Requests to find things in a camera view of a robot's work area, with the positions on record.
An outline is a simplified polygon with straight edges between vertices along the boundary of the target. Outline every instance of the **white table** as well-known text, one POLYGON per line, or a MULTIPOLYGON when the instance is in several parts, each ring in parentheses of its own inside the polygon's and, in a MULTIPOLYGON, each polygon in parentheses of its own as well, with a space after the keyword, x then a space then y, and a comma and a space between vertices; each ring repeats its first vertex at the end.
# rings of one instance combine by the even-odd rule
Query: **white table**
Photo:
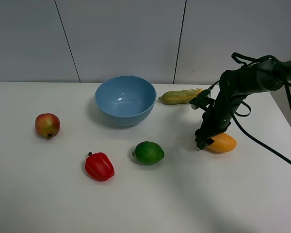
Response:
MULTIPOLYGON (((234 123, 234 151, 197 151, 203 111, 190 105, 157 102, 139 125, 111 128, 93 105, 98 85, 0 83, 0 233, 291 233, 290 165, 234 123), (51 140, 34 133, 41 113, 60 119, 51 140), (146 140, 164 149, 161 163, 131 160, 146 140), (108 155, 111 180, 84 173, 89 151, 108 155)), ((158 96, 195 87, 207 86, 155 85, 158 96)), ((291 159, 291 128, 271 95, 246 102, 243 127, 291 159)))

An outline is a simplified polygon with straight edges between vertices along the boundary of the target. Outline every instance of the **blue bowl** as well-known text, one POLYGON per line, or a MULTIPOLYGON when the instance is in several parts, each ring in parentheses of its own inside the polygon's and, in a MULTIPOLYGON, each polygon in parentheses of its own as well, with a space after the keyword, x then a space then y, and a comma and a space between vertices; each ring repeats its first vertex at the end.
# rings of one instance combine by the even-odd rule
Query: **blue bowl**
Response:
POLYGON ((154 86, 134 76, 120 76, 101 84, 95 101, 103 115, 113 124, 133 126, 152 111, 156 100, 154 86))

